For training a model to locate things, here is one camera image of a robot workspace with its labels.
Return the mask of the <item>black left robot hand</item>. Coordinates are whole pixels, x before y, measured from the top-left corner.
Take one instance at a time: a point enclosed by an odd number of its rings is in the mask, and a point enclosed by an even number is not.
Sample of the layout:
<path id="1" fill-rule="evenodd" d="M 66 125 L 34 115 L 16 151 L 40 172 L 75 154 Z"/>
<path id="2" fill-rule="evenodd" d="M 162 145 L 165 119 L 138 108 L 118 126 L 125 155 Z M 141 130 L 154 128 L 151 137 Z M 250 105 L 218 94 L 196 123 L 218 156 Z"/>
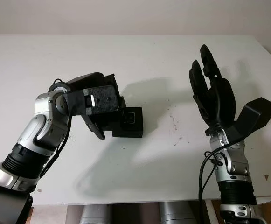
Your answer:
<path id="1" fill-rule="evenodd" d="M 113 74 L 94 72 L 68 81 L 64 94 L 70 116 L 81 116 L 90 131 L 105 139 L 105 131 L 113 137 L 127 138 L 123 127 L 124 97 L 120 96 Z"/>

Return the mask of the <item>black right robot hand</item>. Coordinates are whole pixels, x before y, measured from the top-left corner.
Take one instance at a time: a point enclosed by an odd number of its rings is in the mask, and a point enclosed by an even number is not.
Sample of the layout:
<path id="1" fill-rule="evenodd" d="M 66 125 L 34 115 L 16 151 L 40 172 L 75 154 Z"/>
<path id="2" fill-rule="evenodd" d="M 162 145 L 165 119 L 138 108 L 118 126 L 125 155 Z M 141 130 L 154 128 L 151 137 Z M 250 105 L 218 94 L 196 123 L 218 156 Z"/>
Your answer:
<path id="1" fill-rule="evenodd" d="M 223 78 L 209 48 L 200 48 L 203 68 L 197 60 L 192 63 L 189 80 L 193 98 L 209 127 L 230 126 L 234 123 L 236 101 L 230 82 Z"/>

